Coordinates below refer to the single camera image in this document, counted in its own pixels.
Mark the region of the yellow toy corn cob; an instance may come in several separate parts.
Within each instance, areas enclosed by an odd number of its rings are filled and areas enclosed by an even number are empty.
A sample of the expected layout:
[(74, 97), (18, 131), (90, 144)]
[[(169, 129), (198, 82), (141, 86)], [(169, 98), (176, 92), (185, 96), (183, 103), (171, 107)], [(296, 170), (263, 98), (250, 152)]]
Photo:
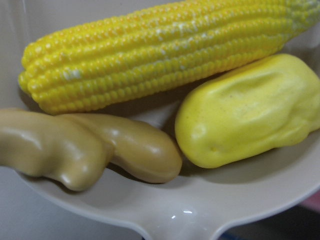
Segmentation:
[(184, 0), (48, 34), (18, 83), (51, 115), (153, 95), (270, 56), (320, 20), (317, 0)]

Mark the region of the tan toy ginger root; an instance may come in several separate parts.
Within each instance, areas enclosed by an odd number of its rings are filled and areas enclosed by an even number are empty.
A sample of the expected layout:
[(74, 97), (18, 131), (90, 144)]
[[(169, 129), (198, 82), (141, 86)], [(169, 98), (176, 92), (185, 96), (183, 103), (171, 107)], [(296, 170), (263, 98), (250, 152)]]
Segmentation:
[(0, 164), (84, 191), (113, 163), (147, 183), (179, 175), (183, 158), (171, 137), (143, 121), (76, 113), (0, 112)]

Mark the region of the white plastic dustpan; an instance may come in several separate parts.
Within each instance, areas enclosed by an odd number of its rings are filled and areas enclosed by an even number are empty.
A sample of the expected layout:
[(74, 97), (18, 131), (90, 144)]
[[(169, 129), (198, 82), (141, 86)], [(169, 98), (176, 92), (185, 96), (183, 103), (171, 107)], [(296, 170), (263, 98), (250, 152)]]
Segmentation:
[[(25, 45), (58, 29), (157, 5), (156, 0), (3, 0), (0, 105), (38, 106), (18, 86)], [(53, 181), (0, 169), (3, 240), (216, 240), (291, 208), (320, 188), (320, 133), (216, 169), (185, 163), (167, 184), (147, 184), (107, 168), (73, 193)]]

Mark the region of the yellow toy potato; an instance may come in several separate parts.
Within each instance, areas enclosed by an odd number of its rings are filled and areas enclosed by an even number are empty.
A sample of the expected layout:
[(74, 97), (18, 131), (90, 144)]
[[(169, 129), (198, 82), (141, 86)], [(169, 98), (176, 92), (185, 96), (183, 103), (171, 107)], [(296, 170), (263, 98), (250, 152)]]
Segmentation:
[(212, 169), (298, 144), (319, 127), (319, 77), (299, 58), (277, 54), (192, 90), (174, 131), (184, 155)]

